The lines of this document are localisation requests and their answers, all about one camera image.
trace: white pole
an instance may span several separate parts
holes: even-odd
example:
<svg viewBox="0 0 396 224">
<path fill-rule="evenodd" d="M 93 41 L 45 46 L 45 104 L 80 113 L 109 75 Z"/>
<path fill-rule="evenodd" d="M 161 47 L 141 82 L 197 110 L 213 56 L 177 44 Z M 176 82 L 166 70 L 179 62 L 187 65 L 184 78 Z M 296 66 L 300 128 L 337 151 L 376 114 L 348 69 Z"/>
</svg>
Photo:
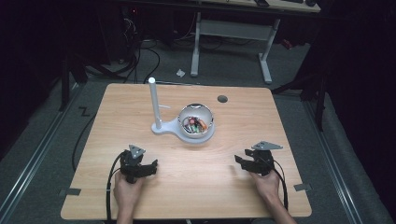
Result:
<svg viewBox="0 0 396 224">
<path fill-rule="evenodd" d="M 157 88 L 155 84 L 155 78 L 151 77 L 148 79 L 149 91 L 151 92 L 151 102 L 152 108 L 154 109 L 154 118 L 155 118 L 155 127 L 157 129 L 161 129 L 161 115 L 160 115 L 160 107 L 158 106 L 158 98 L 157 98 Z"/>
</svg>

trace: cable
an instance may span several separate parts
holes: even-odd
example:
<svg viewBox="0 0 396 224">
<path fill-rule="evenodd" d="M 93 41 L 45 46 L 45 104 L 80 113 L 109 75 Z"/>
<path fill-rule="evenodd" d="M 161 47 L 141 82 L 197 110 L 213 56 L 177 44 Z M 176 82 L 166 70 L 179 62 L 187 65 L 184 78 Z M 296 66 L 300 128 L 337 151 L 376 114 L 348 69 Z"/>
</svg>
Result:
<svg viewBox="0 0 396 224">
<path fill-rule="evenodd" d="M 211 40 L 211 39 L 216 40 L 217 37 L 212 37 L 212 38 L 211 38 L 211 37 L 207 36 L 205 39 L 206 39 L 206 40 Z M 220 41 L 216 41 L 216 42 L 219 42 L 219 44 L 218 44 L 217 46 L 215 46 L 214 48 L 206 48 L 206 47 L 204 47 L 202 44 L 200 44 L 199 46 L 200 46 L 201 49 L 215 50 L 215 49 L 218 49 L 218 48 L 220 48 L 220 47 L 222 46 L 222 44 L 223 44 L 222 38 L 220 39 Z"/>
<path fill-rule="evenodd" d="M 126 83 L 126 81 L 128 80 L 129 76 L 132 74 L 133 71 L 136 72 L 136 67 L 137 67 L 137 64 L 139 63 L 139 59 L 136 59 L 136 56 L 135 56 L 135 55 L 134 55 L 134 61 L 135 61 L 135 64 L 134 64 L 134 66 L 132 67 L 131 71 L 128 73 L 128 75 L 127 75 L 127 76 L 125 77 L 125 79 L 123 80 L 123 83 Z"/>
<path fill-rule="evenodd" d="M 174 41 L 174 44 L 181 46 L 181 47 L 189 47 L 194 44 L 194 39 L 190 40 L 190 38 L 194 37 L 194 35 L 186 37 L 184 39 L 179 39 L 177 41 Z"/>
<path fill-rule="evenodd" d="M 192 27 L 193 27 L 194 24 L 195 24 L 195 18 L 196 18 L 196 16 L 197 16 L 197 13 L 195 12 L 195 13 L 194 13 L 194 17 L 192 18 L 192 22 L 191 22 L 191 26 L 190 26 L 189 31 L 188 31 L 183 37 L 181 37 L 181 38 L 179 38 L 179 39 L 175 39 L 175 41 L 177 41 L 177 40 L 183 40 L 183 39 L 187 39 L 187 38 L 191 38 L 192 36 L 195 36 L 195 35 L 190 35 L 190 36 L 187 36 L 187 35 L 189 35 L 189 34 L 191 33 Z"/>
<path fill-rule="evenodd" d="M 92 118 L 90 118 L 90 120 L 88 121 L 88 123 L 85 125 L 84 129 L 82 129 L 81 133 L 79 134 L 78 140 L 75 144 L 75 147 L 73 149 L 73 154 L 72 154 L 72 167 L 73 167 L 73 171 L 75 172 L 77 170 L 76 164 L 75 164 L 75 157 L 76 157 L 76 151 L 77 151 L 77 146 L 79 141 L 81 140 L 82 135 L 84 134 L 85 130 L 88 128 L 88 125 L 90 125 L 90 123 L 93 121 L 93 119 L 96 117 L 96 113 L 92 116 Z"/>
<path fill-rule="evenodd" d="M 140 62 L 140 47 L 138 51 L 137 61 Z M 134 84 L 137 84 L 137 67 L 134 69 Z"/>
<path fill-rule="evenodd" d="M 156 47 L 156 46 L 158 45 L 158 41 L 155 40 L 155 39 L 146 39 L 146 40 L 143 40 L 143 41 L 142 41 L 142 44 L 143 44 L 143 42 L 154 42 L 154 45 L 153 45 L 153 46 L 150 46 L 150 47 L 147 47 L 147 48 L 141 48 L 141 49 L 153 49 L 154 47 Z"/>
<path fill-rule="evenodd" d="M 114 167 L 116 166 L 117 161 L 120 159 L 123 152 L 114 160 L 113 165 L 111 166 L 110 173 L 108 174 L 108 180 L 106 185 L 106 215 L 107 215 L 107 224 L 111 223 L 111 207 L 110 207 L 110 193 L 111 193 L 111 177 L 117 172 L 114 171 Z"/>
<path fill-rule="evenodd" d="M 128 23 L 128 27 L 125 28 L 125 31 L 123 32 L 123 35 L 125 37 L 125 41 L 126 41 L 126 46 L 130 47 L 130 39 L 133 40 L 134 39 L 134 35 L 131 35 L 131 37 L 128 36 L 128 31 L 131 29 L 131 27 L 134 27 L 133 30 L 133 34 L 135 34 L 136 32 L 136 26 L 134 25 L 134 22 L 131 21 L 130 19 L 124 18 L 124 21 L 126 21 Z"/>
<path fill-rule="evenodd" d="M 155 53 L 156 55 L 157 55 L 157 57 L 158 57 L 158 62 L 157 62 L 157 65 L 154 67 L 154 69 L 152 69 L 152 71 L 150 72 L 150 73 L 148 73 L 148 75 L 146 75 L 146 77 L 145 77 L 145 79 L 143 80 L 143 84 L 146 84 L 146 82 L 149 80 L 149 76 L 151 76 L 151 74 L 158 68 L 158 66 L 160 65 L 160 55 L 157 53 L 157 52 L 155 52 L 154 50 L 152 50 L 152 49 L 147 49 L 147 50 L 149 50 L 149 51 L 151 51 L 151 52 L 153 52 L 153 53 Z"/>
<path fill-rule="evenodd" d="M 289 210 L 288 189 L 286 188 L 285 173 L 283 172 L 282 166 L 277 161 L 274 161 L 274 162 L 276 162 L 277 165 L 279 165 L 279 167 L 282 171 L 283 177 L 282 177 L 282 175 L 280 175 L 280 173 L 277 171 L 277 169 L 275 167 L 272 167 L 270 164 L 268 164 L 268 162 L 265 159 L 263 159 L 261 157 L 259 157 L 259 158 L 260 158 L 260 160 L 264 161 L 269 167 L 271 167 L 271 169 L 277 174 L 277 176 L 279 176 L 279 179 L 282 182 L 282 188 L 283 188 L 283 206 L 286 208 L 286 210 Z"/>
<path fill-rule="evenodd" d="M 228 44 L 239 45 L 239 46 L 245 46 L 245 45 L 249 44 L 250 42 L 257 42 L 257 40 L 249 39 L 249 40 L 246 40 L 244 43 L 238 43 L 238 42 L 230 41 L 227 39 L 230 39 L 230 38 L 223 38 L 222 41 L 224 41 L 225 43 L 228 43 Z"/>
</svg>

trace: desk leg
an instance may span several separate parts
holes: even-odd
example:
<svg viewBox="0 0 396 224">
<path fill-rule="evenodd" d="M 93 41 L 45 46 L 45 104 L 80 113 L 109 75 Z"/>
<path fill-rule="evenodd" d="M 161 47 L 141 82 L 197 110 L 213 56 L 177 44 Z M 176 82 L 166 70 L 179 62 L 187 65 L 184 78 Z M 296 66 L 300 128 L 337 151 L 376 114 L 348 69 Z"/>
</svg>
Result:
<svg viewBox="0 0 396 224">
<path fill-rule="evenodd" d="M 200 34 L 201 34 L 201 12 L 197 12 L 197 22 L 195 27 L 195 45 L 194 45 L 194 52 L 192 53 L 192 62 L 191 62 L 192 77 L 198 77 Z"/>
<path fill-rule="evenodd" d="M 268 37 L 267 46 L 265 47 L 265 52 L 259 54 L 260 65 L 262 66 L 262 75 L 264 76 L 264 82 L 267 84 L 272 83 L 271 74 L 268 69 L 267 57 L 270 52 L 271 46 L 274 42 L 274 38 L 276 35 L 277 27 L 279 26 L 280 19 L 276 19 L 274 25 L 271 29 L 271 32 Z"/>
</svg>

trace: table top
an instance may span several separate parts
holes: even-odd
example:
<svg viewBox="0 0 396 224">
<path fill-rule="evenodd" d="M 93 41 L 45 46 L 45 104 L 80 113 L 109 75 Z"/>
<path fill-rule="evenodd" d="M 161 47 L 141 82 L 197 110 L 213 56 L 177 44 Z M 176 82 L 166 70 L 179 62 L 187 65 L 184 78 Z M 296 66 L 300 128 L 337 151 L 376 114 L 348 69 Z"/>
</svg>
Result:
<svg viewBox="0 0 396 224">
<path fill-rule="evenodd" d="M 219 3 L 227 5 L 238 5 L 246 7 L 258 7 L 254 0 L 201 0 L 207 3 Z M 291 10 L 299 12 L 320 12 L 320 7 L 315 4 L 313 7 L 309 7 L 306 3 L 293 3 L 282 0 L 265 0 L 270 9 L 280 9 L 280 10 Z"/>
<path fill-rule="evenodd" d="M 170 133 L 154 134 L 149 85 L 110 84 L 70 186 L 81 192 L 66 196 L 64 219 L 106 219 L 108 174 L 117 156 L 131 144 L 146 150 L 142 164 L 157 159 L 159 163 L 157 174 L 145 181 L 134 218 L 269 217 L 251 176 L 234 160 L 234 155 L 251 160 L 245 148 L 260 141 L 283 147 L 272 154 L 285 172 L 290 213 L 310 216 L 306 193 L 293 187 L 302 180 L 270 90 L 157 85 L 157 92 L 159 104 L 166 105 L 160 107 L 163 121 L 174 119 L 185 105 L 208 106 L 216 125 L 213 137 L 191 145 Z M 228 101 L 220 103 L 219 95 Z M 279 195 L 283 199 L 281 187 Z M 113 218 L 117 211 L 112 195 Z"/>
</svg>

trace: human hand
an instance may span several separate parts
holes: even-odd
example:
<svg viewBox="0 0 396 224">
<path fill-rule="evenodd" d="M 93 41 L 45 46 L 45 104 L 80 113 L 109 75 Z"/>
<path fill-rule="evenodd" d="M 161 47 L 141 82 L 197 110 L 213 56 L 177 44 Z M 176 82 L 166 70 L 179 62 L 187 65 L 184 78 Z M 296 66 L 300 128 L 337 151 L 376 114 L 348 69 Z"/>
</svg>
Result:
<svg viewBox="0 0 396 224">
<path fill-rule="evenodd" d="M 257 191 L 265 201 L 268 211 L 272 214 L 276 223 L 281 224 L 296 224 L 296 221 L 290 213 L 283 206 L 280 201 L 279 190 L 279 176 L 275 171 L 271 171 L 268 175 L 261 176 L 249 172 L 256 183 Z"/>
<path fill-rule="evenodd" d="M 139 200 L 145 177 L 138 178 L 134 184 L 126 181 L 126 176 L 121 172 L 115 173 L 114 197 L 116 198 L 119 212 L 117 223 L 132 223 L 134 207 Z"/>
<path fill-rule="evenodd" d="M 249 172 L 256 183 L 257 191 L 266 203 L 279 200 L 279 176 L 275 171 L 271 171 L 268 175 L 261 176 Z"/>
</svg>

